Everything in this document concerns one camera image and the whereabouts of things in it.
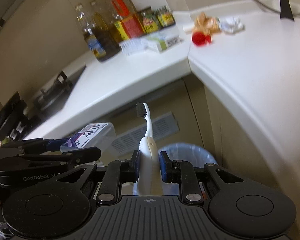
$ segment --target silver bolt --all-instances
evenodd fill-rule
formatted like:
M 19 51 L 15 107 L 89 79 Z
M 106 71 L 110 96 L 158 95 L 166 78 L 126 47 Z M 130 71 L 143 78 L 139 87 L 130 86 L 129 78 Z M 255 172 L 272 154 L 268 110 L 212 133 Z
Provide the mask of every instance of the silver bolt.
M 191 202 L 194 202 L 194 201 L 199 201 L 202 199 L 202 197 L 199 195 L 199 194 L 196 194 L 196 193 L 192 193 L 192 194 L 188 194 L 186 196 L 186 199 L 191 201 Z
M 100 196 L 99 196 L 99 199 L 101 200 L 101 201 L 111 201 L 111 200 L 113 200 L 114 199 L 114 196 L 112 195 L 112 194 L 108 194 L 108 193 L 105 193 L 105 194 L 101 194 Z

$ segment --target white countertop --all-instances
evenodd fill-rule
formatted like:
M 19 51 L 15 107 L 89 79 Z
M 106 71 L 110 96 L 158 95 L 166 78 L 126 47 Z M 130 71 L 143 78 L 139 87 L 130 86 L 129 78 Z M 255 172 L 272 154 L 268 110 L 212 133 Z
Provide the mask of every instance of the white countertop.
M 193 72 L 247 132 L 300 218 L 300 19 L 260 10 L 241 19 L 245 31 L 214 35 L 210 46 L 187 37 L 162 54 L 120 53 L 105 63 L 88 52 L 77 60 L 87 68 L 64 108 L 26 139 L 61 138 Z

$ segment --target transparent plastic box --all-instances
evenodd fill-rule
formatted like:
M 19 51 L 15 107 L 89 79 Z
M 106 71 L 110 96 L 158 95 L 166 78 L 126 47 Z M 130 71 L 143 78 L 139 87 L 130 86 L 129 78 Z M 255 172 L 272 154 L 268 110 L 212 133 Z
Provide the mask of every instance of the transparent plastic box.
M 89 123 L 60 146 L 61 152 L 98 147 L 103 153 L 116 138 L 114 126 L 110 122 Z

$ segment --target cabinet vent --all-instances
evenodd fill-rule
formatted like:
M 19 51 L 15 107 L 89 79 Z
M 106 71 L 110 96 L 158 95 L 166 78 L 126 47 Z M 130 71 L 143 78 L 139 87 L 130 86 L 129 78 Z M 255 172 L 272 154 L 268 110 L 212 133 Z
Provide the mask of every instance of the cabinet vent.
M 174 119 L 171 112 L 152 120 L 152 128 L 155 141 L 179 131 L 177 121 Z M 132 152 L 135 149 L 139 149 L 140 140 L 145 136 L 146 130 L 147 125 L 145 123 L 118 135 L 108 150 L 112 155 L 120 156 Z

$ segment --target trash can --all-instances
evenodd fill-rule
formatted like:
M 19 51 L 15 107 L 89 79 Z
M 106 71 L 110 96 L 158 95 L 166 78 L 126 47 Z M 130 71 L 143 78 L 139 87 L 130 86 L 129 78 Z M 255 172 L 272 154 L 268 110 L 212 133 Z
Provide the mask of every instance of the trash can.
M 203 168 L 206 163 L 218 164 L 215 158 L 207 150 L 200 146 L 189 143 L 173 143 L 159 150 L 166 151 L 170 160 L 183 160 L 190 162 L 194 167 Z M 162 182 L 164 195 L 179 195 L 179 185 L 177 183 Z

